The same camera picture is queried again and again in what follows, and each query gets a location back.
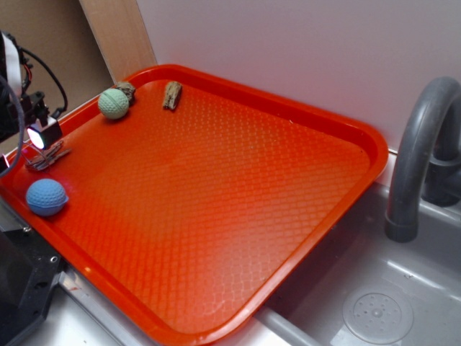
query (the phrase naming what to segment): faucet spout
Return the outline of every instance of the faucet spout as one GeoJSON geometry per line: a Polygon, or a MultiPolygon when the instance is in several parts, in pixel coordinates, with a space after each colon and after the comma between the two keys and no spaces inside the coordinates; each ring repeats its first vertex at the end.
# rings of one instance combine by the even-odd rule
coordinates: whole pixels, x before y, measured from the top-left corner
{"type": "Polygon", "coordinates": [[[461,167],[460,131],[461,85],[450,77],[434,79],[419,96],[398,149],[385,222],[390,239],[407,242],[416,238],[419,201],[429,166],[431,177],[423,198],[439,205],[459,200],[442,191],[442,185],[461,167]]]}

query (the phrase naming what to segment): sink drain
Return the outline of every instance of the sink drain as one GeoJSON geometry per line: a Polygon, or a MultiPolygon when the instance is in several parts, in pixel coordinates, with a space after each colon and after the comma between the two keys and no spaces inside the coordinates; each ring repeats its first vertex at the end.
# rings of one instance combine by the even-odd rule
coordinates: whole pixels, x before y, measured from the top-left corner
{"type": "Polygon", "coordinates": [[[413,310],[397,291],[363,287],[344,302],[344,322],[358,338],[376,345],[405,337],[413,325],[413,310]]]}

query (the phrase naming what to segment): sink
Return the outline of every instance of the sink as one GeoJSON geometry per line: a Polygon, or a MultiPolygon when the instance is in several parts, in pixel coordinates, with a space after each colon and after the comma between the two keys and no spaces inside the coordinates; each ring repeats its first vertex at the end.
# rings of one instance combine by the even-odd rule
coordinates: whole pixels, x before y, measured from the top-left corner
{"type": "Polygon", "coordinates": [[[461,345],[459,214],[422,202],[401,244],[384,232],[387,198],[371,186],[266,307],[320,345],[461,345]]]}

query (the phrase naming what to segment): orange tray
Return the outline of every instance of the orange tray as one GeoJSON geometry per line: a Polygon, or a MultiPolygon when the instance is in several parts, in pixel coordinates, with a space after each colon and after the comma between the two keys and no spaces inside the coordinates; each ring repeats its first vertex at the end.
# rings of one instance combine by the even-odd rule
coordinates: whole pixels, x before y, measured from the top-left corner
{"type": "MultiPolygon", "coordinates": [[[[72,152],[1,180],[4,199],[147,335],[214,342],[242,325],[384,168],[363,123],[180,66],[127,79],[136,102],[108,120],[97,100],[61,121],[72,152]],[[169,81],[183,84],[174,112],[169,81]],[[41,218],[27,188],[69,201],[41,218]]],[[[31,155],[30,148],[24,154],[31,155]]]]}

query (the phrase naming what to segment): white wall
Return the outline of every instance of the white wall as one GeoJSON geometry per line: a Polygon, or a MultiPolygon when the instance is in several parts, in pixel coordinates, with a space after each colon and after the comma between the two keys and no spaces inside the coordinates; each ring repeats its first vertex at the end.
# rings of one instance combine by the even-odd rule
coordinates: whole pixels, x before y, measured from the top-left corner
{"type": "Polygon", "coordinates": [[[374,125],[397,148],[424,86],[461,81],[461,1],[138,0],[159,63],[374,125]]]}

